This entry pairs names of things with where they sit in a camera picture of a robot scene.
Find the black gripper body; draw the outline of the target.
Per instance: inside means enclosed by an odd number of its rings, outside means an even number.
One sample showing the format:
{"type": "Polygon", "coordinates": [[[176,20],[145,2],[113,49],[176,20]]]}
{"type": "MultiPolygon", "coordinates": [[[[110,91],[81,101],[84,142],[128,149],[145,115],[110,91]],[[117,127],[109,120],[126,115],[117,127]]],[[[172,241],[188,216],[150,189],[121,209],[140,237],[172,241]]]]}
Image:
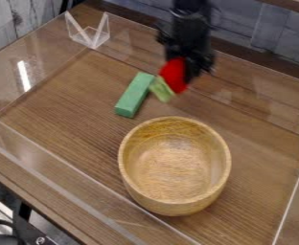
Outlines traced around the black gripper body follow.
{"type": "Polygon", "coordinates": [[[174,12],[169,22],[158,22],[156,39],[164,48],[177,48],[182,58],[200,56],[215,58],[211,48],[209,17],[199,12],[186,15],[174,12]]]}

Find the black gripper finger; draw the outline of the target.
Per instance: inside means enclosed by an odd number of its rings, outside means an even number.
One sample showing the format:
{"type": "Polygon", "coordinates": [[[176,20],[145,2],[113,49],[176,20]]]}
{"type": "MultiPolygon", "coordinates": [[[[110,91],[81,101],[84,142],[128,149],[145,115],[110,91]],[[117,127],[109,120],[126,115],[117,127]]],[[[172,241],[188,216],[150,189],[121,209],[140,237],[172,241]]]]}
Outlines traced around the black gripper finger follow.
{"type": "Polygon", "coordinates": [[[215,58],[211,56],[200,56],[199,58],[184,58],[184,81],[186,84],[200,76],[201,73],[212,73],[215,58]]]}
{"type": "Polygon", "coordinates": [[[170,61],[174,59],[182,59],[181,51],[173,47],[164,48],[164,60],[170,61]]]}

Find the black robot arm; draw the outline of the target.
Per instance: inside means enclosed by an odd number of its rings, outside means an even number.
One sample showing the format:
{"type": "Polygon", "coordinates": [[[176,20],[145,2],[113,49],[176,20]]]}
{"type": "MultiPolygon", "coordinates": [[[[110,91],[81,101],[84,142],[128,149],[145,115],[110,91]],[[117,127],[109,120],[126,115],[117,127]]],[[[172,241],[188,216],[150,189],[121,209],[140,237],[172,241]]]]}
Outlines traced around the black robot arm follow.
{"type": "Polygon", "coordinates": [[[203,72],[209,73],[215,64],[212,10],[209,0],[173,0],[170,21],[157,25],[157,41],[164,46],[164,58],[184,58],[186,83],[203,72]]]}

